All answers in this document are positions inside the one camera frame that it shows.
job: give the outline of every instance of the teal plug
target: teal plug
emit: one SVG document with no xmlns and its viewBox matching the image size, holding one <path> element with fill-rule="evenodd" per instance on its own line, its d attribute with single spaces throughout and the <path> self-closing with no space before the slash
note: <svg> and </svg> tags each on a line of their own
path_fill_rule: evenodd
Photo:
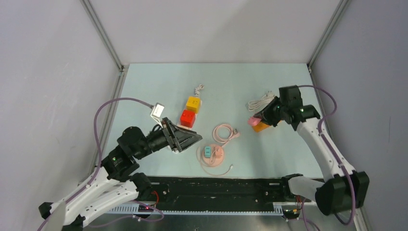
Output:
<svg viewBox="0 0 408 231">
<path fill-rule="evenodd" d="M 204 157 L 211 158 L 211 147 L 210 146 L 206 146 L 204 148 Z"/>
</svg>

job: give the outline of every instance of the light blue table surface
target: light blue table surface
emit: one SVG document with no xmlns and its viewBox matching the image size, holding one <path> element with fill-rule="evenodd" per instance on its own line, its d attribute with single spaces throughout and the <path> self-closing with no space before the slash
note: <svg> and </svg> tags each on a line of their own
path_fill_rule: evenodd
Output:
<svg viewBox="0 0 408 231">
<path fill-rule="evenodd" d="M 268 90 L 279 94 L 279 87 L 312 84 L 306 64 L 131 64 L 121 97 L 133 97 L 165 106 L 162 117 L 177 124 L 187 98 L 194 88 L 204 84 L 203 101 L 193 130 L 203 140 L 186 151 L 174 154 L 164 148 L 138 161 L 148 176 L 210 177 L 196 159 L 197 147 L 214 143 L 212 130 L 221 123 L 237 128 L 241 136 L 225 146 L 224 162 L 210 168 L 224 173 L 231 164 L 228 178 L 274 178 L 292 173 L 321 178 L 320 168 L 302 138 L 290 125 L 255 133 L 247 124 L 253 114 L 246 109 L 250 100 L 259 99 Z M 301 89 L 304 104 L 320 112 L 313 89 Z M 155 122 L 150 109 L 136 102 L 120 102 L 108 137 L 104 157 L 117 146 L 117 138 L 130 126 L 145 135 Z"/>
</svg>

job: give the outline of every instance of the pink object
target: pink object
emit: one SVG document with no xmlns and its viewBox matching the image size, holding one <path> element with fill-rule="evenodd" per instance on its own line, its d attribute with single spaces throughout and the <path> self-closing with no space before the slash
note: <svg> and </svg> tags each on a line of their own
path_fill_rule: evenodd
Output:
<svg viewBox="0 0 408 231">
<path fill-rule="evenodd" d="M 203 151 L 201 152 L 202 159 L 209 167 L 217 167 L 224 160 L 224 149 L 217 144 L 211 144 L 209 146 L 211 147 L 211 153 L 213 153 L 213 155 L 211 155 L 211 158 L 205 158 L 203 149 Z"/>
<path fill-rule="evenodd" d="M 260 118 L 255 118 L 255 117 L 253 117 L 253 116 L 248 119 L 248 124 L 251 125 L 251 126 L 256 126 L 256 125 L 258 125 L 260 122 L 261 122 L 261 119 L 260 119 Z"/>
</svg>

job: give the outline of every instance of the orange block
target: orange block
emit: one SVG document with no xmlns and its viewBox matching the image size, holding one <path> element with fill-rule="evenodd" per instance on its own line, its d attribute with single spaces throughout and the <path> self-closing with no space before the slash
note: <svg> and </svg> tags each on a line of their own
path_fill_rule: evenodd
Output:
<svg viewBox="0 0 408 231">
<path fill-rule="evenodd" d="M 269 127 L 270 127 L 269 125 L 260 122 L 259 124 L 255 125 L 255 126 L 252 126 L 252 129 L 255 132 L 260 132 L 260 131 L 265 130 L 265 129 L 269 128 Z"/>
</svg>

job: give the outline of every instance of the metal frame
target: metal frame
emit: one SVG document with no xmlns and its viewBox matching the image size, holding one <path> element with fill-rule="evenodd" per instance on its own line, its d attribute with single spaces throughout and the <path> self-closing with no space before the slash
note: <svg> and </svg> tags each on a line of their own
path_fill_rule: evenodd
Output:
<svg viewBox="0 0 408 231">
<path fill-rule="evenodd" d="M 128 65 L 124 66 L 122 64 L 122 62 L 120 61 L 111 41 L 109 40 L 108 35 L 106 34 L 105 29 L 103 28 L 98 15 L 96 14 L 90 0 L 80 0 L 85 11 L 87 12 L 90 20 L 92 21 L 92 24 L 94 25 L 97 33 L 99 34 L 99 36 L 101 37 L 101 40 L 103 42 L 103 44 L 105 45 L 105 47 L 107 48 L 110 56 L 112 57 L 113 62 L 116 64 L 116 67 L 119 70 L 119 77 L 117 79 L 116 85 L 115 85 L 115 90 L 112 94 L 112 99 L 117 98 L 120 96 L 121 92 L 122 92 L 122 88 L 124 85 L 124 81 L 127 75 L 127 71 L 128 71 Z M 346 11 L 348 5 L 350 4 L 351 0 L 341 0 L 339 2 L 339 4 L 337 5 L 336 10 L 333 13 L 333 16 L 331 17 L 323 35 L 321 36 L 316 48 L 314 49 L 309 61 L 307 62 L 307 66 L 309 68 L 309 72 L 310 72 L 310 76 L 312 79 L 312 83 L 313 85 L 316 85 L 315 82 L 315 78 L 314 75 L 312 73 L 312 67 L 317 59 L 317 57 L 320 55 L 321 51 L 323 50 L 324 46 L 326 45 L 326 43 L 328 42 L 330 36 L 333 34 L 335 27 L 338 25 L 341 17 L 343 16 L 344 12 Z M 318 98 L 318 103 L 319 103 L 319 107 L 322 111 L 322 113 L 324 115 L 326 115 L 326 111 L 324 110 L 324 107 L 322 105 L 322 101 L 321 101 L 321 96 L 320 94 L 316 91 L 316 96 Z M 115 116 L 116 113 L 116 109 L 117 109 L 117 105 L 118 102 L 112 103 L 108 106 L 108 110 L 106 113 L 106 117 L 105 117 L 105 121 L 103 123 L 103 127 L 100 133 L 100 141 L 101 141 L 101 146 L 102 149 L 105 148 L 106 146 L 106 142 L 107 142 L 107 138 L 108 138 L 108 134 L 111 130 L 111 126 L 112 126 L 112 122 L 113 122 L 113 118 Z M 327 126 L 327 132 L 329 133 L 329 135 L 331 136 L 331 130 L 330 128 Z M 94 155 L 93 155 L 93 161 L 92 163 L 96 162 L 98 153 L 97 151 L 95 151 Z M 89 174 L 90 175 L 92 173 L 92 171 L 94 170 L 94 165 L 91 165 L 89 168 Z M 357 209 L 356 210 L 356 216 L 354 218 L 354 222 L 355 222 L 355 226 L 357 231 L 370 231 L 372 230 L 372 227 L 370 226 L 370 223 L 367 219 L 367 215 L 365 213 L 365 209 Z"/>
<path fill-rule="evenodd" d="M 111 96 L 111 99 L 118 98 L 120 96 L 120 94 L 122 93 L 122 88 L 123 88 L 123 85 L 125 83 L 126 75 L 128 74 L 128 72 L 127 72 L 128 69 L 129 69 L 129 65 L 126 65 L 123 68 L 123 71 L 119 73 L 119 78 L 116 81 L 115 90 L 114 90 L 114 92 L 113 92 L 113 94 Z M 114 103 L 111 103 L 110 105 L 108 105 L 105 120 L 103 122 L 103 126 L 102 126 L 102 129 L 101 129 L 101 133 L 99 134 L 99 141 L 101 143 L 102 151 L 105 149 L 106 143 L 108 141 L 108 135 L 109 135 L 109 133 L 111 131 L 111 127 L 112 127 L 112 123 L 113 123 L 113 120 L 114 120 L 114 117 L 115 117 L 115 113 L 116 113 L 118 103 L 119 102 L 114 102 Z M 93 157 L 92 157 L 92 162 L 91 162 L 92 164 L 91 164 L 91 166 L 89 167 L 89 170 L 88 170 L 88 176 L 93 172 L 93 170 L 95 168 L 95 163 L 97 162 L 97 158 L 98 158 L 98 150 L 96 149 L 95 153 L 93 154 Z"/>
<path fill-rule="evenodd" d="M 106 31 L 103 28 L 98 15 L 96 14 L 94 8 L 92 7 L 90 0 L 80 0 L 80 1 L 82 5 L 84 6 L 84 9 L 87 12 L 90 20 L 92 21 L 92 24 L 95 26 L 95 29 L 98 32 L 99 36 L 101 36 L 101 40 L 103 44 L 105 45 L 105 47 L 108 49 L 108 52 L 111 55 L 112 59 L 114 60 L 117 69 L 119 69 L 119 71 L 122 71 L 124 68 L 123 64 L 120 61 L 119 56 L 117 55 L 111 41 L 109 40 L 108 35 L 106 34 Z"/>
<path fill-rule="evenodd" d="M 323 50 L 324 45 L 326 45 L 327 41 L 329 40 L 330 36 L 332 35 L 335 27 L 339 23 L 341 17 L 343 16 L 343 14 L 344 14 L 347 6 L 350 4 L 350 2 L 351 2 L 351 0 L 341 0 L 339 2 L 339 4 L 337 5 L 336 10 L 334 11 L 333 15 L 331 16 L 329 24 L 327 25 L 326 29 L 324 30 L 323 35 L 321 36 L 315 50 L 313 51 L 309 62 L 307 62 L 307 66 L 309 68 L 312 67 L 313 64 L 315 63 L 318 55 Z"/>
</svg>

